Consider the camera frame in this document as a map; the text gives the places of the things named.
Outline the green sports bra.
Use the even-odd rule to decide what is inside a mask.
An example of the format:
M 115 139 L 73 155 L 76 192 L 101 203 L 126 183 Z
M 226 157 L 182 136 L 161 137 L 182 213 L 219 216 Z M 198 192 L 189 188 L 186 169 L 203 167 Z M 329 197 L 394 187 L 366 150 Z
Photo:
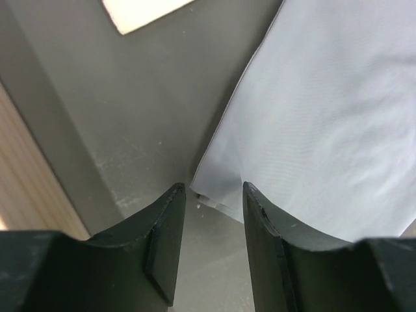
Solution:
M 191 2 L 192 0 L 102 0 L 121 35 L 144 27 Z

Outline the light grey underwear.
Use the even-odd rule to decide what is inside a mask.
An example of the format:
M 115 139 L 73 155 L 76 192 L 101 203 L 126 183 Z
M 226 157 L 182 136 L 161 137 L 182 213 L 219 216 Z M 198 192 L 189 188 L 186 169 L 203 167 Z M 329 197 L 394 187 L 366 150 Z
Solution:
M 242 186 L 343 239 L 415 220 L 415 2 L 284 1 L 193 178 L 242 220 Z

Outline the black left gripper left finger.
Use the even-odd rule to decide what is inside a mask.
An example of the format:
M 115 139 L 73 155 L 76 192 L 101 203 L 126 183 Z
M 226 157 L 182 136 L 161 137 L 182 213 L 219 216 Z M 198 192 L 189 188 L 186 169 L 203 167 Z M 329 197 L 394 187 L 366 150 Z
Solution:
M 1 233 L 2 311 L 167 311 L 174 303 L 185 186 L 78 240 L 59 231 Z

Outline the wooden compartment tray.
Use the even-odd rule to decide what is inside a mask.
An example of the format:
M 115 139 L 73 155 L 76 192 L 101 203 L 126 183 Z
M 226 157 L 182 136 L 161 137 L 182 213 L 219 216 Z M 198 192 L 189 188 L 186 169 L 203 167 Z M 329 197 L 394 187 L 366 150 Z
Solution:
M 90 237 L 37 143 L 1 87 L 1 231 L 55 229 Z

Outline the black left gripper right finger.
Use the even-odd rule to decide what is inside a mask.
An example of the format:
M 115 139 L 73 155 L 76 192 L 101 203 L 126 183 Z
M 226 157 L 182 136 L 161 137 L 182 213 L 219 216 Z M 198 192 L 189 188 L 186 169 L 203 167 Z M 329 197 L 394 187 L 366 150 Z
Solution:
M 256 311 L 414 311 L 415 239 L 327 235 L 243 185 Z

